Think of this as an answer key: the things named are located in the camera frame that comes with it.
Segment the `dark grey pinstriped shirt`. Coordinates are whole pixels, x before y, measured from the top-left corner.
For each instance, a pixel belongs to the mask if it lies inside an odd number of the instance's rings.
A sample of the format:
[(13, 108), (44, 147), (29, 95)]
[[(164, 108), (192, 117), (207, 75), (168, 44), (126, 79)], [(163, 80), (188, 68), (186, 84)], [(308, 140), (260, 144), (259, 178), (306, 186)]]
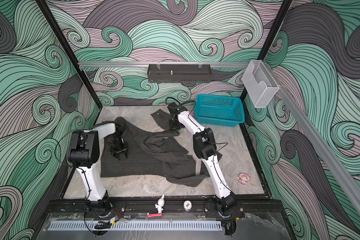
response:
[(147, 132), (122, 117), (115, 119), (126, 128), (123, 139), (128, 144), (128, 157), (119, 154), (117, 159), (114, 158), (110, 154), (111, 138), (105, 138), (101, 177), (156, 175), (173, 184), (197, 187), (210, 176), (206, 167), (202, 166), (200, 174), (197, 174), (196, 161), (188, 150), (176, 141), (174, 134), (165, 135), (169, 132), (170, 114), (158, 110), (151, 115), (163, 132)]

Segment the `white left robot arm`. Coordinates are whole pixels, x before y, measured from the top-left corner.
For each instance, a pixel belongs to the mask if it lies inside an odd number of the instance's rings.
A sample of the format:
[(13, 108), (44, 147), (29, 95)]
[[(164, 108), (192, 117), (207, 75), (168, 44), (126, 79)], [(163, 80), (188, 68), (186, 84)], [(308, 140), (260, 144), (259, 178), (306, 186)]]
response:
[(89, 130), (74, 131), (67, 150), (67, 161), (79, 172), (86, 188), (86, 205), (90, 209), (111, 211), (109, 195), (101, 182), (98, 160), (100, 140), (111, 138), (111, 154), (128, 154), (128, 145), (122, 137), (125, 127), (115, 121), (105, 121)]

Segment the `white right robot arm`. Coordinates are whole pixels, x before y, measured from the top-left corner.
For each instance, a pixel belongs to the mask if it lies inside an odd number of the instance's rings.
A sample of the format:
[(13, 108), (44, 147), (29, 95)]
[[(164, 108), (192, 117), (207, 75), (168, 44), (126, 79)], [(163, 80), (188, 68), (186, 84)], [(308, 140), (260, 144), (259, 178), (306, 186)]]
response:
[(212, 180), (217, 197), (217, 211), (223, 217), (232, 214), (237, 200), (234, 192), (228, 187), (223, 172), (219, 166), (217, 142), (213, 130), (205, 128), (191, 115), (186, 107), (174, 102), (167, 104), (172, 117), (170, 127), (174, 130), (187, 129), (193, 136), (193, 149), (196, 156), (202, 160)]

